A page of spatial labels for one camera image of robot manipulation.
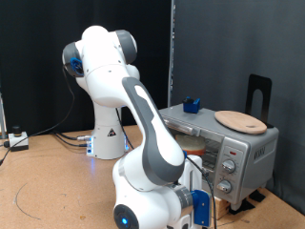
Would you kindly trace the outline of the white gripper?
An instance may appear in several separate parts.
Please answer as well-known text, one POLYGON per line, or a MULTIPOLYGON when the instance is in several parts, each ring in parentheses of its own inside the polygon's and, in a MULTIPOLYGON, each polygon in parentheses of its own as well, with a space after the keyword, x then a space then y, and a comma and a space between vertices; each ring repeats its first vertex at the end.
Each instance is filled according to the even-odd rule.
POLYGON ((192 211, 180 221, 181 229, 202 229, 204 219, 201 216, 202 201, 202 174, 199 171, 202 159, 200 156, 187 156, 184 172, 179 182, 184 185, 194 197, 192 211))

